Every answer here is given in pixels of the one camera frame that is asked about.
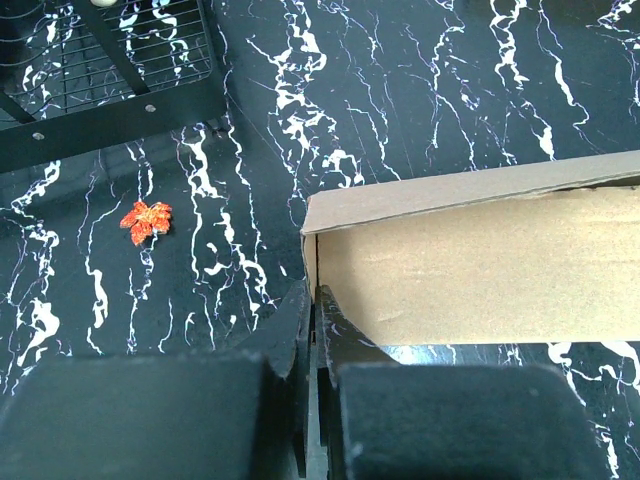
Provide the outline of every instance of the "black metal rack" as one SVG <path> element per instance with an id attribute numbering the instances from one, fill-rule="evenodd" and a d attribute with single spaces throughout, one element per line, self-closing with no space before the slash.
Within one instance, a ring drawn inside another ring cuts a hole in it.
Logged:
<path id="1" fill-rule="evenodd" d="M 0 7 L 0 173 L 220 119 L 202 0 Z"/>

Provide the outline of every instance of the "cardboard box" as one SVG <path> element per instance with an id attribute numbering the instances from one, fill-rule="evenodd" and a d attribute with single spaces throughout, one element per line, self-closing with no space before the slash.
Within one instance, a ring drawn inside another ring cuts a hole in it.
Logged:
<path id="1" fill-rule="evenodd" d="M 302 229 L 379 345 L 640 340 L 640 151 L 320 192 Z"/>

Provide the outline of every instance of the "floor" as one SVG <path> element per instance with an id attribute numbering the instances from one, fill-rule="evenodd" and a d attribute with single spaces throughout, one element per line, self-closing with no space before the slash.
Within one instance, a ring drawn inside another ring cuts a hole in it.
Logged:
<path id="1" fill-rule="evenodd" d="M 48 356 L 234 346 L 304 276 L 299 229 L 319 190 L 640 149 L 634 0 L 211 6 L 226 138 L 185 126 L 0 176 L 5 395 Z M 169 234 L 142 247 L 119 228 L 137 200 L 173 208 Z M 556 365 L 626 479 L 640 476 L 639 346 L 389 351 Z"/>

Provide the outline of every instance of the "cardboard flap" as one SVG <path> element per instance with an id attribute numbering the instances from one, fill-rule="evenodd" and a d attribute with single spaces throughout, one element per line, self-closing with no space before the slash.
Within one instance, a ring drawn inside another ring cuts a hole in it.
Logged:
<path id="1" fill-rule="evenodd" d="M 313 195 L 302 234 L 640 176 L 640 151 L 330 190 Z"/>

